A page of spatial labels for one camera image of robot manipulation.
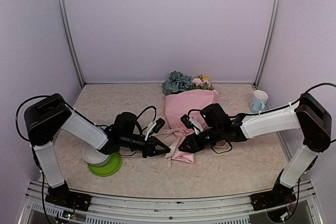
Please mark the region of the beige printed ribbon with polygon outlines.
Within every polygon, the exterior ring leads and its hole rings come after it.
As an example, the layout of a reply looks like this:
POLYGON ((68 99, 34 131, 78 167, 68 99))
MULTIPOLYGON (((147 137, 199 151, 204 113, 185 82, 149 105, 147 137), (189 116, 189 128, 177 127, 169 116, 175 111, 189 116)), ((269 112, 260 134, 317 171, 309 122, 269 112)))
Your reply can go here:
POLYGON ((220 154, 223 156, 233 149, 229 143, 221 141, 214 147, 207 147, 196 154, 179 151, 178 147, 185 140, 188 133, 191 133, 191 130, 177 128, 172 130, 162 130, 156 135, 160 141, 170 148, 170 152, 165 154, 167 168, 169 170, 172 170, 172 166, 178 163, 203 165, 206 163, 206 158, 219 157, 220 154))

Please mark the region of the pink wrapping paper sheet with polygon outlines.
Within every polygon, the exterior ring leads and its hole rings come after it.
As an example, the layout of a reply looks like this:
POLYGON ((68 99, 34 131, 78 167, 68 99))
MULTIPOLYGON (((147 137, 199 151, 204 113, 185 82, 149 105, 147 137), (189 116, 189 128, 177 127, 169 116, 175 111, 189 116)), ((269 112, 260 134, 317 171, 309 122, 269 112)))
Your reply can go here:
POLYGON ((190 134, 207 128, 200 111, 206 106, 216 103, 217 91, 195 89, 165 97, 165 118, 170 133, 175 140, 170 145, 171 151, 166 154, 170 161, 194 164, 194 154, 179 150, 179 146, 190 134))

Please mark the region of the pale pink fake flower stem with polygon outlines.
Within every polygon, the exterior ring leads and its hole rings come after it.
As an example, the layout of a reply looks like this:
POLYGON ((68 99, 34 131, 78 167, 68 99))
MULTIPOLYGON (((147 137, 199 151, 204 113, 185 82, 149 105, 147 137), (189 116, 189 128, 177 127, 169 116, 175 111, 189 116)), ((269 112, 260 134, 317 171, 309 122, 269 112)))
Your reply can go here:
POLYGON ((193 89, 201 89, 201 90, 215 90, 214 86, 210 83, 210 81, 203 81, 200 78, 200 75, 196 76, 193 79, 193 89))

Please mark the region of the blue fake flower bunch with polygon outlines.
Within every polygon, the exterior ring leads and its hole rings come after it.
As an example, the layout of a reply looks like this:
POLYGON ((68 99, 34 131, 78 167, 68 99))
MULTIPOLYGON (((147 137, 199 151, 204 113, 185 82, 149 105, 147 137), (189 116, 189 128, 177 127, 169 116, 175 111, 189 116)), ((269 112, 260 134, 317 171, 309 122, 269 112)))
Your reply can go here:
POLYGON ((193 77, 180 71, 172 71, 167 80, 162 83, 162 93, 167 96, 190 90, 193 85, 193 77))

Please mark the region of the yellow fake flower stem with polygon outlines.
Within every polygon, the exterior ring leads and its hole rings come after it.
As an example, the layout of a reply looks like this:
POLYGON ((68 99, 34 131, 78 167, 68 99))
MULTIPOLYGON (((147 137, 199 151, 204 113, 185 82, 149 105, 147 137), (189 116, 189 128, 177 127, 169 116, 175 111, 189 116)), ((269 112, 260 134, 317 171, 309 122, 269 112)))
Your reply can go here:
POLYGON ((203 81, 210 81, 209 77, 208 76, 205 76, 205 75, 200 75, 200 78, 203 80, 203 81))

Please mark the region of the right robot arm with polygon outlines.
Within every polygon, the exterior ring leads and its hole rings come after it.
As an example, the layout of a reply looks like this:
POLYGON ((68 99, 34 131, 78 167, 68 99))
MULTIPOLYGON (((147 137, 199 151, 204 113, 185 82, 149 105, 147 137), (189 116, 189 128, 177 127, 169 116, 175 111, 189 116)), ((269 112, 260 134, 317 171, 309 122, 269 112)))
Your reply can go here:
POLYGON ((332 143, 331 115, 309 93, 303 93, 295 102, 255 114, 239 113, 229 116, 218 103, 213 103, 200 110, 200 115, 208 127, 205 130, 201 129, 197 121, 190 119, 189 115, 181 117, 181 121, 187 128, 193 129, 194 133, 184 139, 179 145, 179 151, 197 153, 220 141, 244 142, 269 133, 302 131, 302 145, 280 173, 277 187, 268 194, 273 205, 279 205, 288 198, 289 189, 294 187, 318 155, 332 143))

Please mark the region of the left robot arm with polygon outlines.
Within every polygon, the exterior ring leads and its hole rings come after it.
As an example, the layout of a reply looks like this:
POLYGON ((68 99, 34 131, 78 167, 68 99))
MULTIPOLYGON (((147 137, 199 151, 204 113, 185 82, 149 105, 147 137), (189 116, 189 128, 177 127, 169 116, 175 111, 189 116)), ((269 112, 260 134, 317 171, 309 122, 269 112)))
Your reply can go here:
POLYGON ((165 124, 162 118, 154 119, 147 127, 147 133, 143 133, 139 116, 132 112, 118 114, 112 124, 104 127, 73 108, 59 93, 38 95, 29 100, 35 99, 37 102, 24 111, 27 141, 49 190, 64 206, 73 201, 74 195, 69 190, 54 150, 58 133, 72 136, 104 157, 117 153, 121 148, 137 151, 143 158, 167 154, 171 150, 155 137, 165 124))

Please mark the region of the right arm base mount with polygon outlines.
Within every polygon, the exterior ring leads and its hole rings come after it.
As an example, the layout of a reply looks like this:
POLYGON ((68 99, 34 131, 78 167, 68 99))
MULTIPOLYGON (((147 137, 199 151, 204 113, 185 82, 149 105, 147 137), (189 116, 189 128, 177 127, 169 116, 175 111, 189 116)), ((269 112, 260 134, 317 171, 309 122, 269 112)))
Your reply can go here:
POLYGON ((297 198, 292 189, 290 190, 269 190, 262 193, 255 193, 250 196, 254 211, 278 207, 296 201, 297 198))

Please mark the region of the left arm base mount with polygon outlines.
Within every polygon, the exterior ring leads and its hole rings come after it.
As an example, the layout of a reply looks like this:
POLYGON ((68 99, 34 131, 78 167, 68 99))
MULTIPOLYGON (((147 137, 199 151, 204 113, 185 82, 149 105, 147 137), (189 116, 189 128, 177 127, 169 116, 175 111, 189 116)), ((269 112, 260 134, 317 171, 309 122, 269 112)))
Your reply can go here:
POLYGON ((45 201, 57 206, 87 212, 91 202, 91 195, 74 191, 49 190, 45 201))

